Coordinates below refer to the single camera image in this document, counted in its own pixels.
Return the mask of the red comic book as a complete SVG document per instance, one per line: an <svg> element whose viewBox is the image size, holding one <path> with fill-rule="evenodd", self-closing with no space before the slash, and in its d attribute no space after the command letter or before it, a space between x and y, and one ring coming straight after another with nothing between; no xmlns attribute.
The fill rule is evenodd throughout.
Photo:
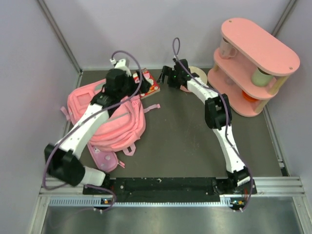
<svg viewBox="0 0 312 234"><path fill-rule="evenodd" d="M144 98L147 98L147 97L149 97L149 96L160 91L160 85L154 79L154 77L152 76L150 71L148 71L146 68L144 68L144 69L142 69L142 74L144 76L144 79L143 79L143 83L142 83L141 88L144 89L144 85L146 84L146 82L148 82L149 83L149 90L145 93L140 92L139 94L134 96L132 99L138 99L138 98L144 99Z"/></svg>

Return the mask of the pink student backpack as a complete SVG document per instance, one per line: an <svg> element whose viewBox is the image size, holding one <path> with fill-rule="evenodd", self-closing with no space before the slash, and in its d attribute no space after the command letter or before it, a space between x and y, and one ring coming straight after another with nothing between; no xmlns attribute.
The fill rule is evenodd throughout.
<svg viewBox="0 0 312 234"><path fill-rule="evenodd" d="M134 154L135 142L146 128L145 113L160 105L144 108L141 98L123 98L123 103L110 114L102 111L101 105L91 104L103 85L104 81L100 80L77 88L69 95L67 107L62 107L61 111L77 130L60 145L61 149L73 150L74 155L80 157L90 143L103 152Z"/></svg>

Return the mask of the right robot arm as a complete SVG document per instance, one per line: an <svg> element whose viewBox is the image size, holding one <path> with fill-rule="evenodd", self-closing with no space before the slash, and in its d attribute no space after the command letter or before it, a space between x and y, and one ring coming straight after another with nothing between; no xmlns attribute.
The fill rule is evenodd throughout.
<svg viewBox="0 0 312 234"><path fill-rule="evenodd" d="M253 177L241 159L234 140L228 96L202 82L196 73L191 73L186 59L179 60L175 57L173 61L175 64L172 68L163 66L158 82L163 83L167 77L169 87L186 88L203 102L205 122L216 135L226 161L229 190L239 193L248 183L252 189Z"/></svg>

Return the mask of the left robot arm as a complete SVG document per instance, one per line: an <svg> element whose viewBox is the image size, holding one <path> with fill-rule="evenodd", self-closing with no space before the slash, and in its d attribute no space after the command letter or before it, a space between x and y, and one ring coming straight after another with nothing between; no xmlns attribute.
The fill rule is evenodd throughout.
<svg viewBox="0 0 312 234"><path fill-rule="evenodd" d="M68 97L71 131L44 149L44 174L65 184L90 184L109 191L108 173L117 166L116 152L132 156L146 128L140 94L150 83L141 70L113 68L104 80L75 89Z"/></svg>

